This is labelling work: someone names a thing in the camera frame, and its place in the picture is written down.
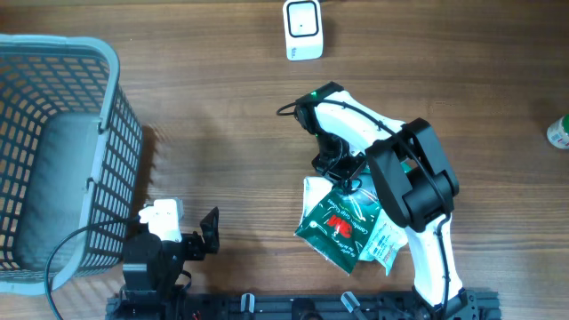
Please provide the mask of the white carton box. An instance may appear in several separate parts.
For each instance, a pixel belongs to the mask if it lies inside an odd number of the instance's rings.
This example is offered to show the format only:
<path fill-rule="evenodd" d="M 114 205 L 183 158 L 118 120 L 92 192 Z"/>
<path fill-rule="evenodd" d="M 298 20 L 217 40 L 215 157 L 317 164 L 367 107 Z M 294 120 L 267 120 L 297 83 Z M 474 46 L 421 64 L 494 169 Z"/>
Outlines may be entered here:
<path fill-rule="evenodd" d="M 302 215 L 303 221 L 319 202 L 332 190 L 333 184 L 323 177 L 308 176 L 303 181 L 303 202 Z"/>

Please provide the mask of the green 3M gloves package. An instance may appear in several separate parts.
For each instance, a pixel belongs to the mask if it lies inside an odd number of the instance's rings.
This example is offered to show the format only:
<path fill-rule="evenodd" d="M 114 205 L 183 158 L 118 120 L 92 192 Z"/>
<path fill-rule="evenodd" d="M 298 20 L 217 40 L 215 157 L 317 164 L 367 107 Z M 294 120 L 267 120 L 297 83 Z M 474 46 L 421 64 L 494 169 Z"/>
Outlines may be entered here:
<path fill-rule="evenodd" d="M 295 231 L 315 251 L 351 274 L 381 213 L 377 194 L 334 187 Z"/>

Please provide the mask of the mint wet wipes pack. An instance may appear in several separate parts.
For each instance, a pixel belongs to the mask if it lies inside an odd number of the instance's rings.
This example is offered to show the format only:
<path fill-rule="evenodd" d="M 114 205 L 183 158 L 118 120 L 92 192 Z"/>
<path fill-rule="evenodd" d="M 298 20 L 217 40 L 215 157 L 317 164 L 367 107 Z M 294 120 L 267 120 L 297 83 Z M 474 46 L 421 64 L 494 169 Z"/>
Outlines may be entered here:
<path fill-rule="evenodd" d="M 408 244 L 403 228 L 397 226 L 383 209 L 376 220 L 373 232 L 359 255 L 361 261 L 378 261 L 388 276 L 399 250 Z"/>

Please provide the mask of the green lid jar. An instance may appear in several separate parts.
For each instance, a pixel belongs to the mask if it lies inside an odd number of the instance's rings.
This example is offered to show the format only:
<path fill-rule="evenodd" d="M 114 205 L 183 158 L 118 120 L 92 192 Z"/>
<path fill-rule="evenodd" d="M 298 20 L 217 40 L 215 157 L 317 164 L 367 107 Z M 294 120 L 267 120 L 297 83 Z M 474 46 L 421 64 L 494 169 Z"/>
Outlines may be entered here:
<path fill-rule="evenodd" d="M 568 117 L 562 116 L 547 130 L 547 138 L 551 145 L 560 149 L 569 149 Z"/>

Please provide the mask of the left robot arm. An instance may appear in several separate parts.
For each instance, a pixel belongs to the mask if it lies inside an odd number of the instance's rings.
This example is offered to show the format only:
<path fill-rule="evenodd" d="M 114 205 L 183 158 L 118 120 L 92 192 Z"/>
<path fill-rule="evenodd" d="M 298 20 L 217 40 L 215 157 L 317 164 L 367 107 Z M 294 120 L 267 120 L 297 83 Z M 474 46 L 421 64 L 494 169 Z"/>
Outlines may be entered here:
<path fill-rule="evenodd" d="M 107 319 L 199 319 L 186 312 L 191 284 L 176 284 L 179 276 L 191 277 L 187 261 L 200 261 L 220 249 L 219 209 L 201 221 L 201 233 L 183 234 L 180 240 L 162 240 L 151 231 L 130 239 L 124 246 L 124 287 L 108 300 Z"/>

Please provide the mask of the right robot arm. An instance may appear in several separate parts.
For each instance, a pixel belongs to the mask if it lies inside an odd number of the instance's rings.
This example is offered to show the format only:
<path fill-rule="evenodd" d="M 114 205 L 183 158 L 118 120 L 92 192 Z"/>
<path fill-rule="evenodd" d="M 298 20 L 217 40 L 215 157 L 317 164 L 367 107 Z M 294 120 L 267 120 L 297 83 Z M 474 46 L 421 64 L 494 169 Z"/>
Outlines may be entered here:
<path fill-rule="evenodd" d="M 459 181 L 431 124 L 382 116 L 335 82 L 290 106 L 301 127 L 317 138 L 317 173 L 348 182 L 369 168 L 383 210 L 407 235 L 421 313 L 449 319 L 464 308 L 450 236 Z"/>

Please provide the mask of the white barcode scanner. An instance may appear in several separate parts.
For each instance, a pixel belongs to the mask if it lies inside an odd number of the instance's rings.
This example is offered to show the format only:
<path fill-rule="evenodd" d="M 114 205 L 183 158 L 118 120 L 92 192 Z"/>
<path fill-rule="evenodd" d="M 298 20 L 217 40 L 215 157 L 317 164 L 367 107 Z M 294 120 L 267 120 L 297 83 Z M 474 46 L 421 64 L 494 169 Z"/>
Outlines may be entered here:
<path fill-rule="evenodd" d="M 324 51 L 320 3 L 317 0 L 286 0 L 282 12 L 287 59 L 319 59 Z"/>

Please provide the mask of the grey plastic basket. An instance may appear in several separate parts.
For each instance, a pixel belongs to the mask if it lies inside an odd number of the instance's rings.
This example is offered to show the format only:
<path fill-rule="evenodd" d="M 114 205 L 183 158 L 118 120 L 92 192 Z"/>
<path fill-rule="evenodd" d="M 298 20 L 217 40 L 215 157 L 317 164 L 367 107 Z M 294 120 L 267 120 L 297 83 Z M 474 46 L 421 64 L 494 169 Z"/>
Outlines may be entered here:
<path fill-rule="evenodd" d="M 1 38 L 1 290 L 42 295 L 120 260 L 143 132 L 113 48 Z"/>

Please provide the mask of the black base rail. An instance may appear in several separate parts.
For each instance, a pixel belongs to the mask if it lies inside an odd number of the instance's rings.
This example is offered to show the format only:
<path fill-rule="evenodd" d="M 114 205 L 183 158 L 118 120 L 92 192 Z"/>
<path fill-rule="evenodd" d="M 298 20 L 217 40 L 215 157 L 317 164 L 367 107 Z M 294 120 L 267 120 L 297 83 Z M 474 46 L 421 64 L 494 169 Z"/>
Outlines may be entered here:
<path fill-rule="evenodd" d="M 430 319 L 412 292 L 266 296 L 181 295 L 162 303 L 108 300 L 107 319 Z"/>

